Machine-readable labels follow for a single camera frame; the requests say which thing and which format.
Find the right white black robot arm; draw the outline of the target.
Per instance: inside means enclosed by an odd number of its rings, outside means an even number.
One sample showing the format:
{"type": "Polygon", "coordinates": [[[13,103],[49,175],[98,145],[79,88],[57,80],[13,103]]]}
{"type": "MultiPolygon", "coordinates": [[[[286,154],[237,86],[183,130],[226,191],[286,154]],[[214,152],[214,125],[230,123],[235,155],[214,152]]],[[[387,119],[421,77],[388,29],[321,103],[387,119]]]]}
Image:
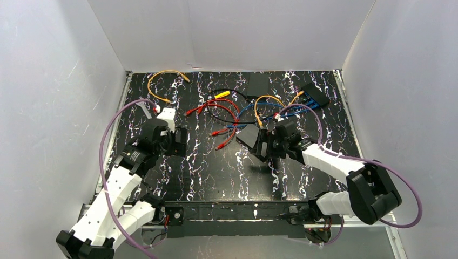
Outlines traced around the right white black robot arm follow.
{"type": "Polygon", "coordinates": [[[324,151],[316,140],[302,136],[292,122],[281,121],[272,130],[257,129],[250,152],[264,160],[290,158],[343,183],[345,192],[323,193],[312,200],[321,215],[356,216],[373,224],[402,204],[386,169],[376,162],[324,151]]]}

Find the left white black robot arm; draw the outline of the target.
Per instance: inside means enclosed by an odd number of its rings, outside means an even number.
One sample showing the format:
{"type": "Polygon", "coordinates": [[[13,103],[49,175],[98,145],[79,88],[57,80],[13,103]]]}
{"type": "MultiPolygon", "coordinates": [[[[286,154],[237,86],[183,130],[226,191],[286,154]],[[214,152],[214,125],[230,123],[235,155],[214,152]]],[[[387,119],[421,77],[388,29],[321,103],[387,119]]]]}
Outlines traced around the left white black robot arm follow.
{"type": "Polygon", "coordinates": [[[146,194],[127,213],[118,215],[126,199],[152,169],[160,156],[184,157],[187,128],[164,119],[148,119],[140,135],[117,156],[103,193],[82,218],[62,230],[56,243],[66,258],[113,258],[124,241],[143,225],[157,221],[164,201],[146,194]]]}

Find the black pad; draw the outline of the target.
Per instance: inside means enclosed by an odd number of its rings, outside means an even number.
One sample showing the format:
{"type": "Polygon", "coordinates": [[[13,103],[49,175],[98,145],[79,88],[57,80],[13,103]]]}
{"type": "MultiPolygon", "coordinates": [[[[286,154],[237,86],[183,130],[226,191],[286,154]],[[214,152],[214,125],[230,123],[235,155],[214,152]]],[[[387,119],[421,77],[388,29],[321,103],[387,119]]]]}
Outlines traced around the black pad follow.
{"type": "Polygon", "coordinates": [[[236,139],[243,146],[247,147],[251,153],[256,153],[258,145],[258,135],[261,129],[254,124],[248,124],[237,134],[236,139]]]}

